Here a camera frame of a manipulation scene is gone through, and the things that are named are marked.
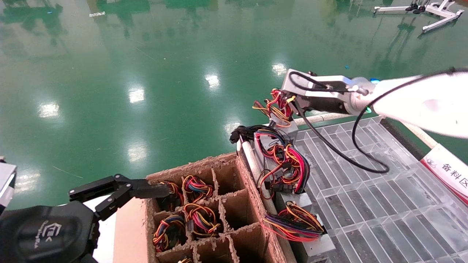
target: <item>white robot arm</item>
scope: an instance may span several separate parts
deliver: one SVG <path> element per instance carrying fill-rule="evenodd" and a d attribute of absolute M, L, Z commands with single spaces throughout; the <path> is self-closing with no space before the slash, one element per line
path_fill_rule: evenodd
<path fill-rule="evenodd" d="M 372 103 L 380 115 L 435 133 L 468 139 L 468 70 L 369 81 L 363 77 L 313 76 L 290 69 L 282 90 L 298 109 L 358 115 Z"/>

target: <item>white rod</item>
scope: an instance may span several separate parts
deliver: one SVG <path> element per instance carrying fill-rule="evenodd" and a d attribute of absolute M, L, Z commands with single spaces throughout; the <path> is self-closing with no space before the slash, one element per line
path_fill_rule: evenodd
<path fill-rule="evenodd" d="M 334 119 L 340 119 L 345 117 L 350 117 L 351 115 L 348 114 L 341 114 L 341 113 L 325 113 L 320 115 L 314 115 L 307 117 L 307 120 L 310 123 L 322 122 L 322 121 L 329 121 Z M 297 126 L 306 125 L 306 122 L 303 118 L 294 119 L 294 122 Z"/>
<path fill-rule="evenodd" d="M 257 157 L 255 156 L 254 151 L 252 150 L 252 146 L 247 141 L 241 144 L 241 140 L 238 140 L 237 148 L 240 149 L 241 147 L 244 151 L 247 162 L 249 163 L 253 178 L 258 178 L 262 170 L 260 169 L 260 166 L 258 165 L 258 160 L 257 160 Z M 262 194 L 264 197 L 270 198 L 270 193 L 265 189 L 265 185 L 262 185 L 260 190 L 262 191 Z M 262 201 L 267 212 L 272 213 L 272 214 L 278 214 L 278 212 L 276 211 L 275 205 L 273 204 L 273 200 L 271 199 L 265 200 L 262 198 Z M 297 263 L 289 242 L 286 239 L 283 239 L 281 237 L 278 238 L 278 242 L 279 242 L 279 245 L 281 246 L 281 250 L 283 250 L 283 254 L 285 255 L 286 262 Z"/>
<path fill-rule="evenodd" d="M 421 128 L 414 126 L 412 124 L 402 122 L 408 130 L 410 130 L 414 135 L 416 135 L 421 141 L 423 141 L 430 149 L 433 149 L 438 143 L 434 140 L 429 134 L 423 131 Z"/>

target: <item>green floor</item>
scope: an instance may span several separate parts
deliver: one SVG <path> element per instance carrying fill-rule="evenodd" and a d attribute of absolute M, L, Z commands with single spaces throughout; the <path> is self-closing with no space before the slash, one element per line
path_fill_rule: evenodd
<path fill-rule="evenodd" d="M 267 121 L 252 102 L 289 67 L 385 79 L 468 64 L 468 16 L 418 37 L 437 19 L 373 18 L 381 0 L 28 3 L 0 4 L 0 155 L 19 167 L 10 209 L 234 151 L 230 131 Z M 467 161 L 466 141 L 442 140 Z"/>

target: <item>clear plastic tray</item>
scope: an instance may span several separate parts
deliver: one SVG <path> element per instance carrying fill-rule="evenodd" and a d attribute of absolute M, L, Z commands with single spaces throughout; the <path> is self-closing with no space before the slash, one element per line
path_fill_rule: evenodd
<path fill-rule="evenodd" d="M 390 166 L 384 175 L 352 166 L 310 130 L 295 147 L 310 163 L 307 194 L 336 247 L 333 263 L 468 263 L 468 208 L 380 123 L 362 120 L 358 143 Z M 353 146 L 353 122 L 318 131 L 347 156 L 371 163 Z"/>

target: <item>white stand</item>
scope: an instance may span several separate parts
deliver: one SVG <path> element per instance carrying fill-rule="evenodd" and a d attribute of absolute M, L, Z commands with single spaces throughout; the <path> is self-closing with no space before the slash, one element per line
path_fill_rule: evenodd
<path fill-rule="evenodd" d="M 440 27 L 442 25 L 445 25 L 447 24 L 448 22 L 452 21 L 452 20 L 456 20 L 458 19 L 461 14 L 465 11 L 465 10 L 458 10 L 457 13 L 454 13 L 454 12 L 451 12 L 449 9 L 449 7 L 454 4 L 455 1 L 453 0 L 444 0 L 442 3 L 431 3 L 429 4 L 427 7 L 426 7 L 426 11 L 425 12 L 428 12 L 432 15 L 439 15 L 441 17 L 443 17 L 444 19 L 438 21 L 438 22 L 435 22 L 433 24 L 430 24 L 428 26 L 423 26 L 423 33 L 431 30 L 431 29 L 434 29 L 434 28 L 437 28 L 437 27 Z M 408 6 L 406 7 L 374 7 L 374 14 L 376 14 L 377 12 L 387 12 L 387 11 L 404 11 L 407 13 L 407 11 L 405 10 L 406 8 L 408 8 Z"/>

